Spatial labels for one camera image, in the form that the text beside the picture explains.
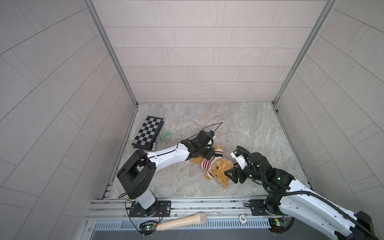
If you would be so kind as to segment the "knitted american flag sweater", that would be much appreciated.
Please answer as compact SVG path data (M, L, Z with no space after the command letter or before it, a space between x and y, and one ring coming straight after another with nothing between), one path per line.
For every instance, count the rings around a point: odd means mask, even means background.
M223 151L222 150L215 150L214 155L210 159L203 159L201 162L202 169L206 172L207 176L211 179L214 178L212 175L212 165L217 161L223 158Z

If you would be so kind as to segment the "tan plush teddy bear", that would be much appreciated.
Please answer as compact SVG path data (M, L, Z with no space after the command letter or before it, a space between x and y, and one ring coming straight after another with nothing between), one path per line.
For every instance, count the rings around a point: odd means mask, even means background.
M216 145L215 146L215 150L222 150L223 151L223 147L220 146L220 145ZM193 158L193 159L190 159L190 161L192 163L195 163L195 164L198 164L201 166L201 162L203 161L203 158L202 157L198 157L198 158ZM215 179L219 184L221 184L224 188L227 188L228 187L228 182L229 182L229 178L225 176L225 171L227 170L230 170L234 167L234 164L232 161L224 158L220 159L220 160L217 160L213 165L212 165L212 175L214 176L213 179ZM207 180L212 180L211 178L209 178L207 176L207 174L205 175L206 179Z

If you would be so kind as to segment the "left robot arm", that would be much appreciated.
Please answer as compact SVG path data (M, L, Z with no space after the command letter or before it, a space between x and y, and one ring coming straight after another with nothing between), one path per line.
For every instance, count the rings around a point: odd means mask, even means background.
M149 189L155 173L175 163L212 156L213 142L212 137L194 138L158 152L137 150L119 169L117 178L128 198L140 204L147 216L152 215L158 207L158 199Z

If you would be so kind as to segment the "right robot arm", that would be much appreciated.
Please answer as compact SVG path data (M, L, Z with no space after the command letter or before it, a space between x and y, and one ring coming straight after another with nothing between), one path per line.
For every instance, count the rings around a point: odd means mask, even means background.
M234 168L225 172L235 184L250 179L260 182L268 193L264 206L267 213L282 213L323 233L331 240L376 240L372 218L354 213L307 188L293 175L273 168L260 153L250 153L238 146L231 153Z

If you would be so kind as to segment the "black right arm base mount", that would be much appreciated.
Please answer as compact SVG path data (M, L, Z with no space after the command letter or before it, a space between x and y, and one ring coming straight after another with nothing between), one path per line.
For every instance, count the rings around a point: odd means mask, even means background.
M277 218L290 216L280 210L280 201L282 196L268 195L261 199L251 199L243 203L243 206L250 209L253 216L267 216L268 218Z

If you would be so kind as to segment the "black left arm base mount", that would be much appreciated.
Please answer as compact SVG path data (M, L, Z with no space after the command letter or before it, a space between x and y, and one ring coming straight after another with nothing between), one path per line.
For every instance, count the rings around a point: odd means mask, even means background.
M133 201L129 210L129 216L134 218L169 217L171 201L155 201L148 209L144 209L137 201Z

